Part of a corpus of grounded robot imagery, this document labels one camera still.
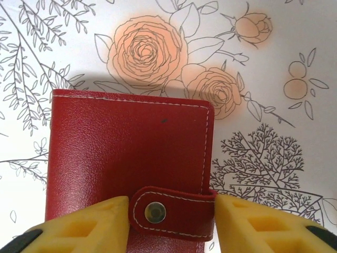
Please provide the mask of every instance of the orange fruit drawing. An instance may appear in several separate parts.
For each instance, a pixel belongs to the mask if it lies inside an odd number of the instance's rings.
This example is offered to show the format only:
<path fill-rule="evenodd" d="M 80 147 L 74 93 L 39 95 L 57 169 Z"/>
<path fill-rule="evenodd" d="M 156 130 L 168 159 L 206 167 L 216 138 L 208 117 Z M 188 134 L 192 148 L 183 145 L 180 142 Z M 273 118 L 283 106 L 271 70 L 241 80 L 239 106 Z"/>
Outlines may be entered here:
<path fill-rule="evenodd" d="M 289 65 L 289 73 L 294 78 L 303 78 L 306 76 L 306 67 L 302 62 L 292 62 Z"/>
<path fill-rule="evenodd" d="M 290 99 L 302 99 L 308 93 L 308 85 L 301 79 L 292 79 L 284 85 L 283 92 Z"/>

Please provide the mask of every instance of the snap button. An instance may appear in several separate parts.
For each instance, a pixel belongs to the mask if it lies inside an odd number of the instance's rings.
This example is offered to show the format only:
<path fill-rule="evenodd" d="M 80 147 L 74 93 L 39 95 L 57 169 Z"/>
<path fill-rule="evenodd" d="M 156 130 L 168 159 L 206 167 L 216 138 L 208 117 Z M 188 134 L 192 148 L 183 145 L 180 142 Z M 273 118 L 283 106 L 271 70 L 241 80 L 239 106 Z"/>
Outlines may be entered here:
<path fill-rule="evenodd" d="M 148 222 L 156 224 L 162 222 L 166 217 L 166 208 L 159 202 L 152 202 L 145 208 L 145 218 Z"/>

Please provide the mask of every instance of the floral print backdrop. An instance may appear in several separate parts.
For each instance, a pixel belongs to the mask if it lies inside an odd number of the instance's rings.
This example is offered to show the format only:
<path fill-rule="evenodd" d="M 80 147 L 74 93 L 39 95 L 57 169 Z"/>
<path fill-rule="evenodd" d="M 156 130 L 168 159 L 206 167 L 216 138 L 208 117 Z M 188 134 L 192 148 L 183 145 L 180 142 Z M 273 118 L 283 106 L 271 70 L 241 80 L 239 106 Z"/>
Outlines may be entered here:
<path fill-rule="evenodd" d="M 336 22 L 333 0 L 0 1 L 0 246 L 43 222 L 58 88 L 210 101 L 211 187 L 337 232 Z"/>

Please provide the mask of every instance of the red wallet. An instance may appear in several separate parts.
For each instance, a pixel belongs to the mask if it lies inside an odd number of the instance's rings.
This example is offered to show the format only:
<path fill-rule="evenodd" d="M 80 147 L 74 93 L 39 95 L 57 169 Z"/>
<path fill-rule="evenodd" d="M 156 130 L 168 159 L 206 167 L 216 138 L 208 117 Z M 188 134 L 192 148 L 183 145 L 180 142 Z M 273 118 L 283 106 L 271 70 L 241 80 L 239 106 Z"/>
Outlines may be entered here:
<path fill-rule="evenodd" d="M 206 101 L 54 90 L 46 220 L 128 196 L 128 253 L 204 252 L 214 109 Z M 150 223 L 148 204 L 166 217 Z"/>

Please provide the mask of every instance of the orange tinted rose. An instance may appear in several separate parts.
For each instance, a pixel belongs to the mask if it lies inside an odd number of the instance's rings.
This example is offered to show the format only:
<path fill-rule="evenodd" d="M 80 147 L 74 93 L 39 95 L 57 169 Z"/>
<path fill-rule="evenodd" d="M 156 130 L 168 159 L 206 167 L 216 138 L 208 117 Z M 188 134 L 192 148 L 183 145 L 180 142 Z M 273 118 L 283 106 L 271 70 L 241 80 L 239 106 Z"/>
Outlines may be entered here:
<path fill-rule="evenodd" d="M 261 13 L 246 14 L 235 22 L 237 36 L 252 44 L 265 41 L 272 30 L 272 22 Z"/>
<path fill-rule="evenodd" d="M 186 63 L 183 35 L 158 16 L 142 16 L 118 27 L 107 68 L 132 88 L 158 90 L 178 77 Z"/>
<path fill-rule="evenodd" d="M 184 89 L 188 99 L 207 100 L 214 105 L 217 120 L 224 119 L 241 104 L 237 80 L 217 67 L 207 70 L 198 64 L 188 64 L 182 69 L 181 79 L 169 81 L 165 88 L 168 96 Z"/>

